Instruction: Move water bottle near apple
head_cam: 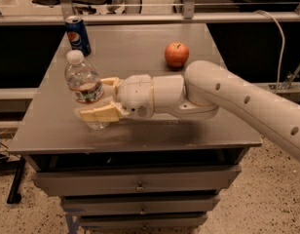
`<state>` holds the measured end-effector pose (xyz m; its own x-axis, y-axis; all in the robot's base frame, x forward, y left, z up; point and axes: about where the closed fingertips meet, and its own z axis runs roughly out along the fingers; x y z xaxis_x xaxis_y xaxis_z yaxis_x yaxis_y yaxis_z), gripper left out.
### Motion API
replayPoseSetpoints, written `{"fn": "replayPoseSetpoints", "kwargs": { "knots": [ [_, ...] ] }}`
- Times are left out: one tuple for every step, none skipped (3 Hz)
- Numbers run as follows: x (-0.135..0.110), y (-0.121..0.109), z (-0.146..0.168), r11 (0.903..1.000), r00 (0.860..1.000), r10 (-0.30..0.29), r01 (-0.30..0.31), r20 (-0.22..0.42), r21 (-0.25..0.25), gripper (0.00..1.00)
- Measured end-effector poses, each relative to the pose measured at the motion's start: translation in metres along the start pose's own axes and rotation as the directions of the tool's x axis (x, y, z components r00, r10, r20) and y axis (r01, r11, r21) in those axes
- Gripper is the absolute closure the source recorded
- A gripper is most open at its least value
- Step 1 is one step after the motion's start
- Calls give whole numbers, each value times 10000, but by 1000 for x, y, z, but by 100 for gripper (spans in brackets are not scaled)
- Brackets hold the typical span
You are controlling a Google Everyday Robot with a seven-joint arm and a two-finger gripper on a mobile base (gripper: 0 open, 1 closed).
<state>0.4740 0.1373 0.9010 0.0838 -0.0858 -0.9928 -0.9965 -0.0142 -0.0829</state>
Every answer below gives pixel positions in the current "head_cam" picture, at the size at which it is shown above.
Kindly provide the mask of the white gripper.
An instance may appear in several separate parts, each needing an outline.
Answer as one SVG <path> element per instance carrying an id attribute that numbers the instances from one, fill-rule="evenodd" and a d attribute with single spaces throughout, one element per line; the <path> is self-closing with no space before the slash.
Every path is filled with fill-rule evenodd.
<path id="1" fill-rule="evenodd" d="M 154 114 L 152 78 L 149 75 L 133 75 L 120 85 L 118 77 L 101 79 L 104 92 L 117 94 L 118 102 L 92 108 L 76 108 L 74 113 L 85 122 L 118 122 L 129 116 L 132 119 L 150 118 Z"/>

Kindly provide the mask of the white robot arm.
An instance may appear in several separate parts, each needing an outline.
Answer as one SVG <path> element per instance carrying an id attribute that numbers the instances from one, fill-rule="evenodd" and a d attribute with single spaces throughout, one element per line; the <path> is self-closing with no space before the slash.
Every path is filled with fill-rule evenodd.
<path id="1" fill-rule="evenodd" d="M 300 162 L 300 105 L 215 63 L 197 60 L 182 75 L 111 77 L 102 84 L 106 98 L 75 110 L 85 122 L 145 119 L 155 114 L 206 120 L 222 107 Z"/>

